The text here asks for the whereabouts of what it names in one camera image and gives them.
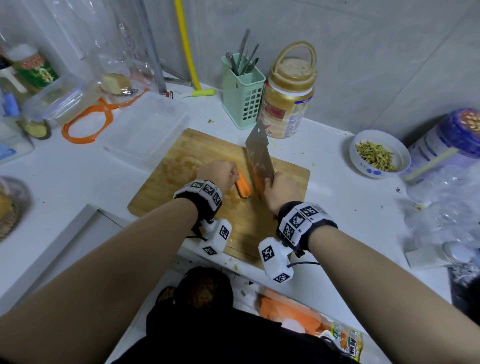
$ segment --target forearm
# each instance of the forearm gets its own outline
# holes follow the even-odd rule
[[[384,255],[330,226],[309,249],[394,363],[480,361],[480,328]]]
[[[195,205],[179,198],[128,225],[0,318],[0,357],[105,359],[196,220]]]

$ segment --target blue and white bowl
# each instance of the blue and white bowl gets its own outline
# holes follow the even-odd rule
[[[360,154],[357,152],[355,146],[360,142],[372,142],[375,144],[382,144],[386,150],[392,152],[393,164],[396,168],[395,172],[384,172],[365,162]],[[407,147],[403,145],[397,138],[390,134],[381,132],[380,130],[364,130],[358,133],[350,144],[350,159],[353,165],[363,174],[372,178],[388,178],[397,176],[405,171],[411,162],[410,153]]]

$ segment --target hand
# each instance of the hand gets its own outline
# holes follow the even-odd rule
[[[197,173],[197,179],[213,182],[222,194],[226,194],[239,178],[237,164],[230,160],[215,160],[204,164]]]
[[[275,173],[273,181],[265,179],[265,202],[276,216],[284,204],[292,201],[303,201],[295,181],[283,172]]]

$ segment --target wooden cutting board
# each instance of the wooden cutting board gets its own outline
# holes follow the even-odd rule
[[[193,181],[201,165],[227,158],[237,163],[247,182],[253,186],[244,147],[186,129],[129,203],[128,210],[136,216],[152,211],[170,201],[176,191]],[[283,171],[297,182],[305,197],[310,171],[276,158],[272,158],[272,163],[275,170]],[[226,218],[232,224],[232,234],[224,253],[263,269],[258,244],[266,237],[275,236],[277,222],[254,187],[252,190],[252,197],[242,199],[233,186],[224,196],[216,218]]]

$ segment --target green utensil holder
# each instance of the green utensil holder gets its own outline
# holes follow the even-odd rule
[[[237,62],[239,53],[233,55]],[[239,129],[248,129],[257,122],[260,100],[264,89],[265,76],[254,67],[253,71],[242,76],[236,76],[230,68],[230,62],[225,56],[223,62],[223,108]],[[247,62],[245,56],[239,66],[239,71]]]

